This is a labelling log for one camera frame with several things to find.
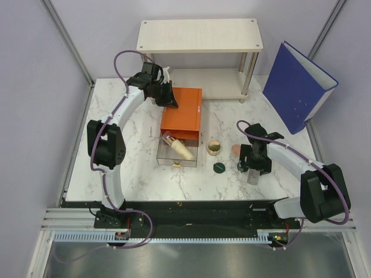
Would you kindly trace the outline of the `clear grey tube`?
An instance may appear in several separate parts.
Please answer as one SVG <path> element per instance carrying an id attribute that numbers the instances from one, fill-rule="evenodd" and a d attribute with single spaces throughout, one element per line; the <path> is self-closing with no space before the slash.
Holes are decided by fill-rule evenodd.
<path id="1" fill-rule="evenodd" d="M 260 172 L 255 169 L 249 169 L 247 182 L 250 185 L 257 185 L 259 183 Z"/>

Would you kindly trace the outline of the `orange drawer box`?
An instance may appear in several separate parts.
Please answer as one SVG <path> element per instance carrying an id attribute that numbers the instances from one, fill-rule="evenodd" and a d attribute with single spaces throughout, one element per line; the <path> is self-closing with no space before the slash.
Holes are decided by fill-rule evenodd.
<path id="1" fill-rule="evenodd" d="M 170 132 L 178 139 L 198 140 L 201 124 L 202 89 L 173 88 L 178 108 L 164 108 L 161 134 Z"/>

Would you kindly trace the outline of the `cream lotion bottle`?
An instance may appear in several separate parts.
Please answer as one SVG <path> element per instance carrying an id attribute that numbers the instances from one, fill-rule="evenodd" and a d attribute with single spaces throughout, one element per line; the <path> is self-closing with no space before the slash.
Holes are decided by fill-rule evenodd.
<path id="1" fill-rule="evenodd" d="M 184 158 L 185 160 L 193 159 L 194 157 L 193 154 L 187 149 L 187 147 L 182 142 L 180 142 L 180 140 L 172 136 L 164 136 L 163 139 L 182 158 Z"/>

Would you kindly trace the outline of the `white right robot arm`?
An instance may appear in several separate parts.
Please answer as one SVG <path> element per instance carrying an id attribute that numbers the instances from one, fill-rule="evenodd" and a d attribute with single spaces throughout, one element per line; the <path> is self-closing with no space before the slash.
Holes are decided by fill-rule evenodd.
<path id="1" fill-rule="evenodd" d="M 341 168 L 306 157 L 292 147 L 283 135 L 268 133 L 259 123 L 238 129 L 248 138 L 242 144 L 237 168 L 248 174 L 248 183 L 256 185 L 259 178 L 280 164 L 300 183 L 298 197 L 275 200 L 265 214 L 266 223 L 279 228 L 287 218 L 305 218 L 312 223 L 327 221 L 344 225 L 350 219 L 351 202 Z"/>

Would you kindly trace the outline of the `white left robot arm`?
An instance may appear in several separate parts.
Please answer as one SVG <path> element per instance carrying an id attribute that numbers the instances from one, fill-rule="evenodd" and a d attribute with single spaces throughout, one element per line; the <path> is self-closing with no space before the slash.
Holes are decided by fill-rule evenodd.
<path id="1" fill-rule="evenodd" d="M 121 163 L 126 155 L 122 131 L 135 110 L 151 98 L 159 107 L 177 108 L 169 67 L 145 62 L 140 72 L 124 81 L 124 91 L 114 106 L 99 120 L 87 124 L 90 169 L 100 173 L 102 205 L 112 209 L 107 221 L 115 228 L 127 222 L 121 210 L 125 198 L 121 187 Z"/>

